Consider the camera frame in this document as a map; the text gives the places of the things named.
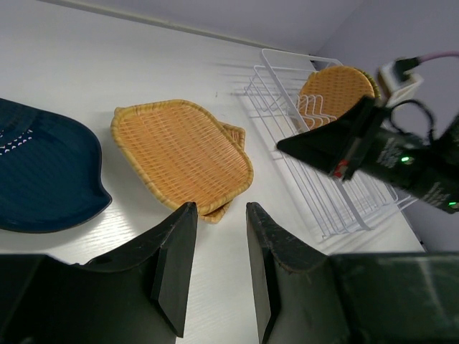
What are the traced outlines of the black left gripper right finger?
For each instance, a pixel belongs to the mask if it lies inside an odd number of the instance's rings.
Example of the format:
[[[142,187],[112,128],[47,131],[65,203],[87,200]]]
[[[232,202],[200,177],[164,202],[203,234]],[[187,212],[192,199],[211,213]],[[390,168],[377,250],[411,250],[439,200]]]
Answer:
[[[261,343],[456,343],[458,254],[326,255],[246,205]]]

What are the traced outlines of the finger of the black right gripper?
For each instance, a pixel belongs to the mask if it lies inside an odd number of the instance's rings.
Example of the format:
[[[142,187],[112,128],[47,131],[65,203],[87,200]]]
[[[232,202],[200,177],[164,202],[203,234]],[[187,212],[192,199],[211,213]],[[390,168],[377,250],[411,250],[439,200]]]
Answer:
[[[374,140],[374,113],[375,99],[364,96],[338,120],[282,139],[276,148],[327,176],[351,176]]]

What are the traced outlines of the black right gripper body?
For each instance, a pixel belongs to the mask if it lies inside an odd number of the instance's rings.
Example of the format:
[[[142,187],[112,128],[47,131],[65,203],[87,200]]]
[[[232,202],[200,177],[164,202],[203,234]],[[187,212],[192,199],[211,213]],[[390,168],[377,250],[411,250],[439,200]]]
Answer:
[[[455,214],[458,212],[458,120],[454,119],[435,138],[435,119],[426,107],[422,111],[429,123],[427,143],[401,128],[383,128],[382,123],[392,118],[393,109],[375,105],[374,140],[355,172],[362,171],[437,209]],[[353,175],[335,177],[347,181]]]

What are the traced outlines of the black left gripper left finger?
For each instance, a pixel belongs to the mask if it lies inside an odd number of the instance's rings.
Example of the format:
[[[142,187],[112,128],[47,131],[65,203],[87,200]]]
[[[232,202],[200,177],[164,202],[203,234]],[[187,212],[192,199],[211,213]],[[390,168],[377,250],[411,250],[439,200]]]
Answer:
[[[174,343],[184,334],[197,238],[185,203],[86,264],[1,256],[3,343]]]

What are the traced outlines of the round woven orange plate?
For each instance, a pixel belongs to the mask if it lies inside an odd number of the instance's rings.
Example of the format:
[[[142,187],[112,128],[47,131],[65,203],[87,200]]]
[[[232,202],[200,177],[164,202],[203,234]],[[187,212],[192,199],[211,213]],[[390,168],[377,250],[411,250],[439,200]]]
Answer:
[[[312,130],[339,119],[363,96],[374,97],[374,92],[359,69],[335,65],[309,76],[298,93],[297,109]]]

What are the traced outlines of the round green rimmed woven plate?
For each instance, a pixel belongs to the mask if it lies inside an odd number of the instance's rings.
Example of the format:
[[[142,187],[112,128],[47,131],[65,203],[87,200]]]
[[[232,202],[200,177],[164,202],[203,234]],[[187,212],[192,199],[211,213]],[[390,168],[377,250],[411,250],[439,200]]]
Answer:
[[[374,80],[374,78],[367,72],[365,72],[364,70],[360,70],[359,71],[368,79],[368,81],[370,82],[371,86],[372,86],[372,89],[373,89],[373,92],[374,92],[374,97],[377,98],[377,99],[380,99],[381,98],[381,92],[379,90],[379,86],[378,84],[376,83],[376,81]]]

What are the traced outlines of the rounded square woven plate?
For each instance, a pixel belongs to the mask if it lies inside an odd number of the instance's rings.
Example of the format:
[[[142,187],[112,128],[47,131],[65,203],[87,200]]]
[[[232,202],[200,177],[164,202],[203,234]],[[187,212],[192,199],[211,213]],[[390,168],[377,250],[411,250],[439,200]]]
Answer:
[[[118,107],[110,131],[147,189],[172,210],[194,202],[199,217],[216,224],[252,184],[245,130],[188,100]]]

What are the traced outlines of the dark blue leaf plate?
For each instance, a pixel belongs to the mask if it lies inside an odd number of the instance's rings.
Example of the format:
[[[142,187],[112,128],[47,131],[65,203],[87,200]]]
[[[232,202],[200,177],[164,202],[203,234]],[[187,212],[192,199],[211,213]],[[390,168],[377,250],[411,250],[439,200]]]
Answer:
[[[1,228],[63,231],[112,202],[101,180],[102,149],[82,123],[1,100]]]

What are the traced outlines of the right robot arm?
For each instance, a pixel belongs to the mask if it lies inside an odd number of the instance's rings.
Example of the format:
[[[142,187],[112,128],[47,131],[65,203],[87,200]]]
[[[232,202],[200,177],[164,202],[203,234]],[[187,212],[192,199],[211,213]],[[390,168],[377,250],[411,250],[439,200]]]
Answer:
[[[363,96],[348,112],[327,125],[285,138],[276,148],[341,181],[361,171],[402,189],[448,214],[458,212],[458,120],[435,135],[432,112],[411,99],[427,117],[426,139],[398,127],[379,100]]]

